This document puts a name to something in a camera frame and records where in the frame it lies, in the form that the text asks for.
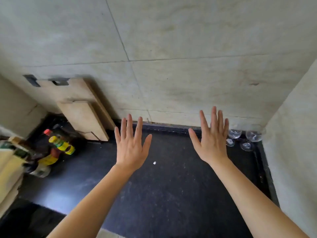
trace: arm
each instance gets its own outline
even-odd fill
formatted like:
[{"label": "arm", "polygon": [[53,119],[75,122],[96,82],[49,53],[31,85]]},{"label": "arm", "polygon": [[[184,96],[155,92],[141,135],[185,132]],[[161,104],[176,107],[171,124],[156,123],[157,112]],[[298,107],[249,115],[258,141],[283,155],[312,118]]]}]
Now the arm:
[{"label": "arm", "polygon": [[121,136],[114,130],[117,142],[117,163],[95,188],[67,215],[48,238],[93,238],[107,216],[114,199],[130,176],[142,166],[148,156],[152,135],[142,147],[142,118],[139,117],[133,137],[132,117],[122,119]]},{"label": "arm", "polygon": [[195,132],[191,128],[189,129],[194,148],[200,158],[212,167],[227,188],[253,237],[308,238],[229,160],[226,151],[229,121],[226,119],[224,122],[222,111],[218,112],[217,118],[216,107],[212,108],[211,128],[208,127],[202,111],[200,111],[200,121],[201,142]]}]

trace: hand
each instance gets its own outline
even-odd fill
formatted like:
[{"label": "hand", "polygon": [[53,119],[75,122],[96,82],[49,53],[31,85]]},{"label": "hand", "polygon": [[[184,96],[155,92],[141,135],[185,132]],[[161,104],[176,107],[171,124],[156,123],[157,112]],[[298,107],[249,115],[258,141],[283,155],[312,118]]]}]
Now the hand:
[{"label": "hand", "polygon": [[132,116],[128,115],[126,119],[121,120],[121,136],[118,127],[115,127],[114,134],[117,142],[117,167],[121,167],[128,172],[134,172],[142,166],[149,154],[152,135],[148,135],[141,144],[142,137],[142,117],[139,117],[137,128],[133,137]]},{"label": "hand", "polygon": [[200,110],[200,124],[202,138],[201,142],[198,140],[195,132],[190,128],[189,136],[191,137],[194,149],[200,158],[207,162],[210,166],[214,164],[217,160],[228,159],[227,149],[226,149],[226,138],[229,129],[229,120],[223,118],[222,111],[218,111],[217,118],[217,108],[212,107],[211,111],[211,124],[208,127],[206,118],[202,110]]}]

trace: yellow bottle cap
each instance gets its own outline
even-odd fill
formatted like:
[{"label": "yellow bottle cap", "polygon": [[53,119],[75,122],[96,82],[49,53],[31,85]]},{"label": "yellow bottle cap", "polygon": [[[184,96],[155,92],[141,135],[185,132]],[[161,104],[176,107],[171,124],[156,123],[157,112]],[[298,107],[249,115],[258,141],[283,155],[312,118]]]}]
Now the yellow bottle cap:
[{"label": "yellow bottle cap", "polygon": [[57,140],[58,140],[58,138],[57,138],[56,136],[52,136],[52,137],[50,137],[49,142],[50,142],[50,143],[54,143],[54,142],[56,142]]}]

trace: red bottle cap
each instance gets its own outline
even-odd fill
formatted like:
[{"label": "red bottle cap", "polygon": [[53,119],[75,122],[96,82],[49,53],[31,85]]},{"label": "red bottle cap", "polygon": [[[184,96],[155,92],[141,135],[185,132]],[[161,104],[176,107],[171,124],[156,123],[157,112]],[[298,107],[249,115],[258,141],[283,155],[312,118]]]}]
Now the red bottle cap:
[{"label": "red bottle cap", "polygon": [[49,129],[46,129],[43,133],[45,133],[47,136],[49,136],[52,133],[52,131]]}]

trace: wooden cutting board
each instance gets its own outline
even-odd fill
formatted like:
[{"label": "wooden cutting board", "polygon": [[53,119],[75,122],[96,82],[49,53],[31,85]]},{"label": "wooden cutting board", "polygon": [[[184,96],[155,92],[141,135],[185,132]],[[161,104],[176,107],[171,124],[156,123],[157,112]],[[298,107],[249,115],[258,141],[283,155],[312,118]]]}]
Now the wooden cutting board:
[{"label": "wooden cutting board", "polygon": [[109,137],[88,101],[57,102],[73,128],[89,140],[108,141]]},{"label": "wooden cutting board", "polygon": [[109,113],[84,79],[71,78],[66,86],[57,86],[48,80],[37,80],[37,83],[41,86],[42,92],[46,93],[55,102],[89,101],[104,128],[114,130],[115,124]]}]

